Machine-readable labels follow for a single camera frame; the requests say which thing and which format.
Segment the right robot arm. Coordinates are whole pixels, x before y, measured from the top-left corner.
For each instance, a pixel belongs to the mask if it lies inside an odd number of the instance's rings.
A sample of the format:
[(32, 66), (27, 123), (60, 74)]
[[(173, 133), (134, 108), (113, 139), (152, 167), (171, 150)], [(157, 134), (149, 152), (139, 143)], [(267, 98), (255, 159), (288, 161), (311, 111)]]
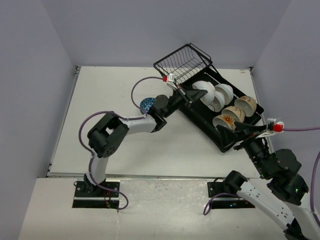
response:
[(314, 206), (314, 188), (309, 187), (299, 175), (301, 163), (290, 149), (279, 149), (273, 153), (263, 139), (282, 133), (284, 123), (271, 121), (255, 126), (241, 122), (236, 129), (218, 125), (217, 130), (231, 137), (237, 146), (244, 149), (257, 169), (260, 178), (268, 180), (267, 187), (283, 204), (274, 202), (257, 190), (238, 171), (231, 171), (223, 180), (224, 194), (243, 198), (270, 217), (283, 230), (288, 240), (318, 240), (320, 238), (320, 215)]

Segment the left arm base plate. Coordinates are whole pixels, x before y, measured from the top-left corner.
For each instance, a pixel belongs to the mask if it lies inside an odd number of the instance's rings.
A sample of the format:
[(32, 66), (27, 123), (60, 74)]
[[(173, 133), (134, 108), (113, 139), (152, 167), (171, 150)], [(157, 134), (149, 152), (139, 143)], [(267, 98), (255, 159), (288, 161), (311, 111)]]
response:
[(72, 208), (74, 209), (117, 209), (119, 194), (97, 186), (89, 187), (85, 181), (75, 181)]

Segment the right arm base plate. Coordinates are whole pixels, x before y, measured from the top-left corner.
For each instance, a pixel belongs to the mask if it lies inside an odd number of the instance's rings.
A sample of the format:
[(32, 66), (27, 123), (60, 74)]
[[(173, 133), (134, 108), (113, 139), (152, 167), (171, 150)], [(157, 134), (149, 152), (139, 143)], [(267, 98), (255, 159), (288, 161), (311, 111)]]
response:
[(207, 183), (208, 197), (211, 199), (215, 195), (220, 194), (209, 204), (211, 210), (214, 209), (254, 209), (255, 206), (247, 200), (240, 197), (233, 197), (226, 193), (224, 189), (224, 179), (219, 177)]

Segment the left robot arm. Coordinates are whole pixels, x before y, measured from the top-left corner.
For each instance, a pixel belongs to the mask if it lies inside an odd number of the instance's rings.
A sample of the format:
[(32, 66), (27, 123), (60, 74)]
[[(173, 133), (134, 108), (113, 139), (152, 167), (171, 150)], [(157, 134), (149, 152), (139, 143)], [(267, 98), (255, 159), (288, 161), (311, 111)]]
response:
[(125, 118), (113, 111), (101, 111), (89, 116), (88, 120), (103, 114), (87, 134), (87, 150), (91, 153), (88, 171), (84, 175), (87, 192), (97, 197), (103, 190), (115, 191), (104, 186), (105, 172), (109, 157), (118, 150), (126, 136), (160, 131), (167, 124), (165, 118), (181, 106), (190, 105), (207, 93), (205, 88), (178, 88), (170, 97), (158, 95), (148, 109), (141, 108), (142, 116)]

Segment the light blue ribbed bowl front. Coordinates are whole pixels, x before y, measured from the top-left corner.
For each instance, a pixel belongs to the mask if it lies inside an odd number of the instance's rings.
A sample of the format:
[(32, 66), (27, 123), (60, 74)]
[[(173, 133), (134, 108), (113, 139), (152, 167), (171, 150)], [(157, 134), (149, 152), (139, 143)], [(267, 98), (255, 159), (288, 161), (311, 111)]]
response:
[(206, 94), (200, 98), (201, 102), (204, 105), (208, 106), (213, 103), (216, 89), (212, 83), (204, 80), (199, 80), (192, 84), (192, 88), (195, 90), (206, 91)]

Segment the red patterned white bowl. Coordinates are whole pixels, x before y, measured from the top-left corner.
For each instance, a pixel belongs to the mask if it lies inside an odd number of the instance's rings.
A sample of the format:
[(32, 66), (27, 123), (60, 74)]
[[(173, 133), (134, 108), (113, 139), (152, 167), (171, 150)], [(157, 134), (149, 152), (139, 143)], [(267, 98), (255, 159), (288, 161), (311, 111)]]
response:
[(142, 114), (147, 114), (150, 110), (150, 108), (153, 106), (155, 103), (156, 99), (154, 97), (147, 97), (144, 98), (140, 104), (139, 104), (139, 109)]

